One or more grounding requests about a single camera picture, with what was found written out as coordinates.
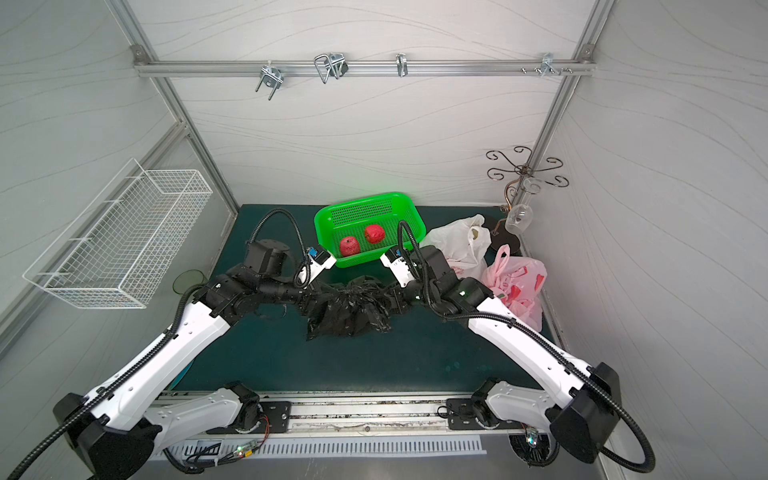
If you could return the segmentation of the white printed plastic bag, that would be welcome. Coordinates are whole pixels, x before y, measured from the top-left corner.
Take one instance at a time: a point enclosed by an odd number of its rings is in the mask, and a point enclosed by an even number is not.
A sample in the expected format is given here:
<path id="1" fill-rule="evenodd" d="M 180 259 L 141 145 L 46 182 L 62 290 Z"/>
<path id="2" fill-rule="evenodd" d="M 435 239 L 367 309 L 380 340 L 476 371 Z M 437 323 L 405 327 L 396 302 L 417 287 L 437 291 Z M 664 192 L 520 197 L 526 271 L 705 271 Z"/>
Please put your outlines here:
<path id="1" fill-rule="evenodd" d="M 488 268 L 485 255 L 491 246 L 490 230 L 485 217 L 477 214 L 430 230 L 420 247 L 434 246 L 444 255 L 459 278 L 480 280 Z"/>

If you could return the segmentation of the black plastic bag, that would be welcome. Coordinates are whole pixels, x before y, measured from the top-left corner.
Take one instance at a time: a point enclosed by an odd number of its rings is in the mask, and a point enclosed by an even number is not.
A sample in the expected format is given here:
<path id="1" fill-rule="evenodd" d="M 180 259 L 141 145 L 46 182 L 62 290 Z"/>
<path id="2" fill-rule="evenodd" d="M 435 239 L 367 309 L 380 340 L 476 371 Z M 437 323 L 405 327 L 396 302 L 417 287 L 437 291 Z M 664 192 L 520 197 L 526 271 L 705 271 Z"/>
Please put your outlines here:
<path id="1" fill-rule="evenodd" d="M 348 283 L 321 282 L 310 288 L 298 306 L 307 319 L 307 341 L 323 336 L 387 333 L 392 328 L 391 317 L 409 308 L 397 282 L 385 285 L 371 276 L 360 276 Z"/>

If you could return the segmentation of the red apple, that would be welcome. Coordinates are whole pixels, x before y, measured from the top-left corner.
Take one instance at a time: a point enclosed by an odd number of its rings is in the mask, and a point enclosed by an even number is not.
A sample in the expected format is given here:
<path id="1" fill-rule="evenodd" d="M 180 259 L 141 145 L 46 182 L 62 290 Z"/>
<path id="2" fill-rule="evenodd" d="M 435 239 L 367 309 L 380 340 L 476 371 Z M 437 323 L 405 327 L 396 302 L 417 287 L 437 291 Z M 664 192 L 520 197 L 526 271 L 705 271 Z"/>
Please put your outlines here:
<path id="1" fill-rule="evenodd" d="M 368 225 L 364 229 L 364 237 L 369 244 L 377 245 L 385 240 L 386 231 L 378 224 Z"/>
<path id="2" fill-rule="evenodd" d="M 360 243 L 354 236 L 344 237 L 339 243 L 339 251 L 344 258 L 358 255 L 361 252 Z"/>

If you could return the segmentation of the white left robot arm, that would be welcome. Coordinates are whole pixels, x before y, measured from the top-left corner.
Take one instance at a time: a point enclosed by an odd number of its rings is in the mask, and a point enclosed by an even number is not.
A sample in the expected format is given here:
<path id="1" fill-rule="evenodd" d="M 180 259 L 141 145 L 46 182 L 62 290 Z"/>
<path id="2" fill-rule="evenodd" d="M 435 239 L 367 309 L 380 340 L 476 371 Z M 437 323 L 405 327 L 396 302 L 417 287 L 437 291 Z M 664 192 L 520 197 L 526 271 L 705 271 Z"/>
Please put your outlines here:
<path id="1" fill-rule="evenodd" d="M 153 455 L 189 435 L 215 428 L 250 433 L 266 422 L 260 397 L 240 382 L 168 412 L 151 409 L 161 391 L 194 358 L 262 304 L 297 304 L 314 279 L 306 249 L 292 279 L 288 254 L 274 240 L 252 241 L 243 263 L 183 293 L 172 324 L 109 380 L 54 408 L 58 426 L 12 470 L 19 479 L 65 438 L 95 479 L 128 479 Z"/>

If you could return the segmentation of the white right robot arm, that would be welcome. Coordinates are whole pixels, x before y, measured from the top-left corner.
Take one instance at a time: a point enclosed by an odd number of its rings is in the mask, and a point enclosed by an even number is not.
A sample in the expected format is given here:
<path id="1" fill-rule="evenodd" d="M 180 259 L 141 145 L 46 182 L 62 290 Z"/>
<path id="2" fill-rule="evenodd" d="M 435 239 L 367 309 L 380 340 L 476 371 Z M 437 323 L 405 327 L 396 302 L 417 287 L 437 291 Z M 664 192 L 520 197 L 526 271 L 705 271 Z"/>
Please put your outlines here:
<path id="1" fill-rule="evenodd" d="M 650 473 L 656 456 L 646 434 L 623 408 L 618 374 L 600 363 L 591 366 L 562 350 L 519 320 L 488 287 L 475 278 L 458 278 L 442 252 L 392 247 L 380 258 L 394 275 L 407 302 L 421 302 L 440 319 L 464 325 L 522 367 L 539 391 L 488 380 L 472 396 L 476 422 L 494 429 L 517 422 L 523 430 L 523 458 L 549 438 L 546 465 L 563 449 L 594 463 L 605 456 L 637 473 Z"/>

